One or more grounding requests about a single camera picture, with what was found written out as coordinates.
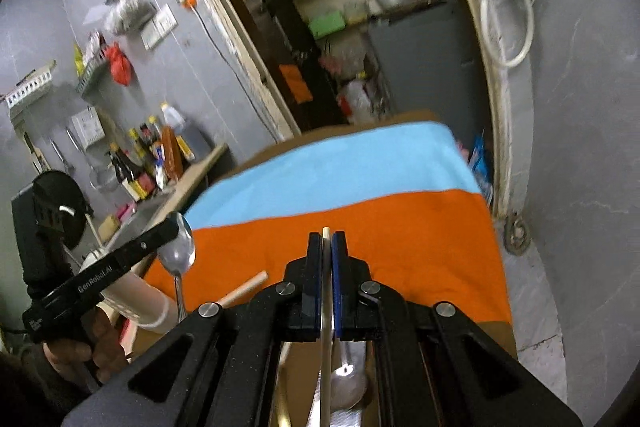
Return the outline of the person's left hand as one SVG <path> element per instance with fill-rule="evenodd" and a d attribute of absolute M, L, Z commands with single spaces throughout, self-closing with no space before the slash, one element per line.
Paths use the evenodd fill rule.
<path fill-rule="evenodd" d="M 87 376 L 91 375 L 88 363 L 93 363 L 96 367 L 93 379 L 101 384 L 105 384 L 128 365 L 125 351 L 119 343 L 118 332 L 106 313 L 96 308 L 89 317 L 92 322 L 90 325 L 86 322 L 84 326 L 88 343 L 75 336 L 42 345 L 44 356 L 55 372 L 66 381 L 81 386 L 87 386 Z"/>

